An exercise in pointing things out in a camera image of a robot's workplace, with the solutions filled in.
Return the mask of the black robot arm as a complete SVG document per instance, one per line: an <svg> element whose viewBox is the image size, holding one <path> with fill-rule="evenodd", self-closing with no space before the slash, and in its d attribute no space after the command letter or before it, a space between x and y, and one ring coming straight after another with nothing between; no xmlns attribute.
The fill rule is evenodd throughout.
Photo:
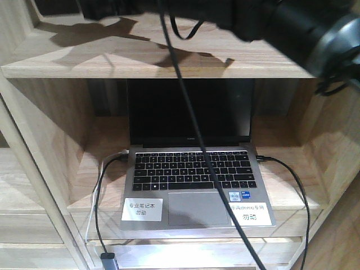
<svg viewBox="0 0 360 270"><path fill-rule="evenodd" d="M359 14L353 1L80 1L83 16L164 11L202 20L239 39L264 40L314 77L359 80Z"/></svg>

